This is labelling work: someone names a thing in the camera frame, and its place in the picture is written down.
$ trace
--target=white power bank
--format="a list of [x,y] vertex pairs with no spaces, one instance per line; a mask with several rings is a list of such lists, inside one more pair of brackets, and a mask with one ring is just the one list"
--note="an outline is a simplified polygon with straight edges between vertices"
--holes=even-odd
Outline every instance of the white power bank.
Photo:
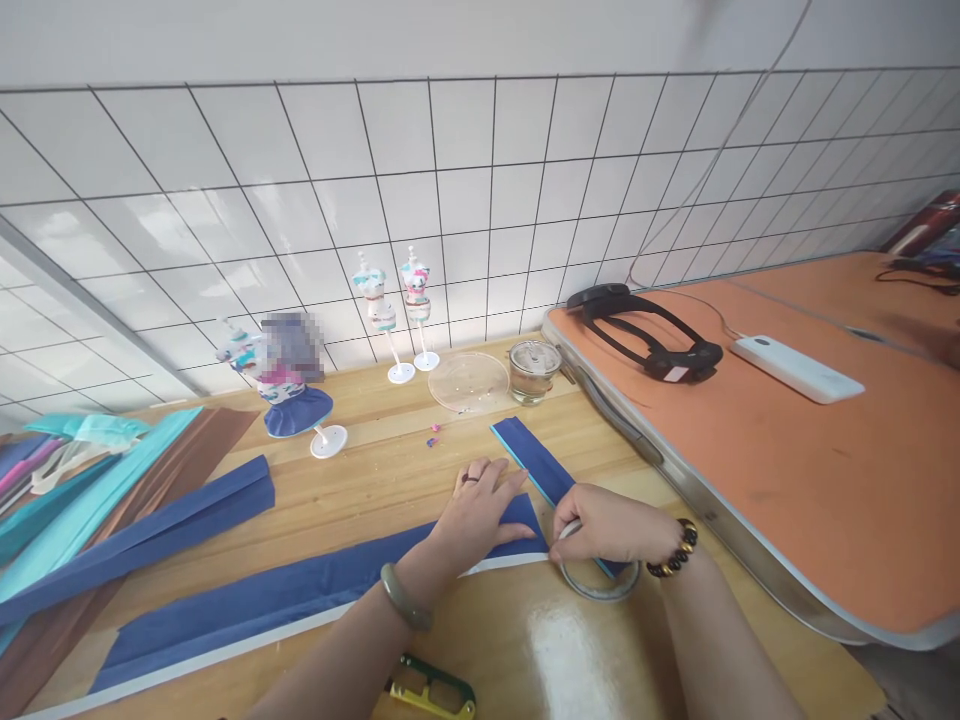
[[856,380],[765,335],[737,340],[731,349],[735,355],[821,405],[845,400],[865,390]]

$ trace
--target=glass cup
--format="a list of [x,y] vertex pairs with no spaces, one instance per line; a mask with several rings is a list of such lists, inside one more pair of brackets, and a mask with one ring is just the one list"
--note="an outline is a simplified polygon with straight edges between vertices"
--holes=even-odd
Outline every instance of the glass cup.
[[510,395],[521,405],[539,405],[553,387],[560,352],[550,343],[524,340],[510,348]]

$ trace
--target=white tile wall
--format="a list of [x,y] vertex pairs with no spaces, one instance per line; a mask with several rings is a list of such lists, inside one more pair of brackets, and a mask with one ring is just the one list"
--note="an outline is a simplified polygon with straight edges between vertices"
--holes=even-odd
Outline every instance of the white tile wall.
[[[960,69],[277,83],[0,93],[0,214],[208,392],[217,318],[322,323],[385,360],[350,283],[431,268],[425,338],[534,329],[596,282],[697,280],[880,242],[960,181]],[[177,399],[0,262],[0,419]]]

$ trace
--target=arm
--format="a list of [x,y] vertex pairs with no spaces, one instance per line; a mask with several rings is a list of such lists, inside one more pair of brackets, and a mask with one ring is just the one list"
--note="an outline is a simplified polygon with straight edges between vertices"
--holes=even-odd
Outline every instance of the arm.
[[[535,536],[526,525],[499,524],[527,477],[526,471],[512,473],[498,486],[506,467],[506,460],[481,458],[462,468],[429,537],[397,563],[397,579],[420,608],[433,611],[444,589],[496,545]],[[378,582],[270,688],[247,720],[366,720],[412,639]]]
[[[581,530],[554,543],[555,562],[602,557],[659,563],[679,547],[679,523],[645,503],[575,485],[554,516],[554,537],[574,518]],[[661,581],[687,712],[694,720],[803,718],[720,568],[702,547]]]

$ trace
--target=vr headset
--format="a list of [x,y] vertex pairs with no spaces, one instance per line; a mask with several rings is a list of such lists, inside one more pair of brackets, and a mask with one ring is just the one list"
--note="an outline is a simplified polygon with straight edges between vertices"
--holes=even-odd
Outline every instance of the vr headset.
[[[595,285],[570,296],[567,309],[583,311],[583,324],[603,338],[611,347],[637,363],[655,380],[677,383],[699,383],[717,373],[717,363],[723,358],[723,348],[708,342],[666,308],[643,297],[630,294],[630,288],[621,283]],[[693,341],[688,350],[674,352],[667,350],[659,340],[648,332],[631,325],[623,318],[616,317],[626,312],[647,312],[658,315],[676,326]],[[614,340],[597,325],[597,320],[605,320],[620,330],[630,333],[645,343],[650,350],[642,357],[628,347]]]

